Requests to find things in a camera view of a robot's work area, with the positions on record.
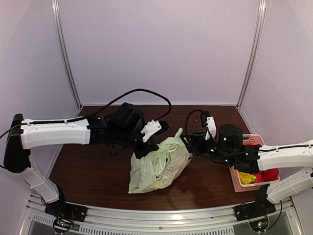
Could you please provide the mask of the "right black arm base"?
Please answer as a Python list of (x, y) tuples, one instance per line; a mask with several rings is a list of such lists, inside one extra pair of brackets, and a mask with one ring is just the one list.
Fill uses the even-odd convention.
[(276, 212), (275, 204), (267, 199), (268, 187), (269, 185), (260, 187), (254, 202), (242, 203), (233, 208), (237, 221), (249, 220), (250, 228), (257, 233), (265, 233), (272, 227), (268, 215)]

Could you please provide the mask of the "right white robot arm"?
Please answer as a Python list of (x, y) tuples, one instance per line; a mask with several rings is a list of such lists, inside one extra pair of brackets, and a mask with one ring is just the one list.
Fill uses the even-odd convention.
[(275, 168), (302, 167), (290, 177), (260, 188), (260, 194), (251, 204), (251, 212), (261, 216), (270, 206), (313, 186), (313, 142), (268, 146), (245, 145), (242, 129), (224, 124), (214, 137), (210, 131), (185, 134), (181, 137), (189, 153), (211, 161), (227, 164), (242, 173), (259, 173)]

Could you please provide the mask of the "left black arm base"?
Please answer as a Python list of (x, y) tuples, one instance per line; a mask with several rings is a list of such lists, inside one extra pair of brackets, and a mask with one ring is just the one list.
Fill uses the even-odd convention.
[(57, 234), (67, 233), (75, 224), (75, 221), (84, 222), (87, 207), (67, 203), (62, 189), (57, 186), (59, 198), (53, 203), (47, 203), (43, 198), (41, 202), (45, 205), (45, 213), (53, 215), (52, 228)]

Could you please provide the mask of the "light green plastic bag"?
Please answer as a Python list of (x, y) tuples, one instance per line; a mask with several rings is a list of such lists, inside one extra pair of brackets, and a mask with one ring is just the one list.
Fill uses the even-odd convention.
[(148, 193), (172, 184), (193, 159), (181, 140), (183, 128), (161, 142), (157, 151), (141, 159), (131, 157), (129, 194)]

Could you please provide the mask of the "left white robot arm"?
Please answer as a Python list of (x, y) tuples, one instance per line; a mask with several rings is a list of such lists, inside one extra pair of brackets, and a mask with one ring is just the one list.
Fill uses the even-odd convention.
[(66, 217), (70, 206), (62, 189), (31, 163), (32, 148), (60, 144), (118, 144), (123, 149), (132, 149), (136, 157), (142, 158), (158, 150), (152, 136), (161, 130), (159, 120), (145, 122), (144, 113), (129, 103), (123, 103), (115, 113), (105, 116), (93, 114), (68, 120), (31, 120), (16, 114), (11, 128), (6, 131), (3, 168), (21, 175), (59, 217)]

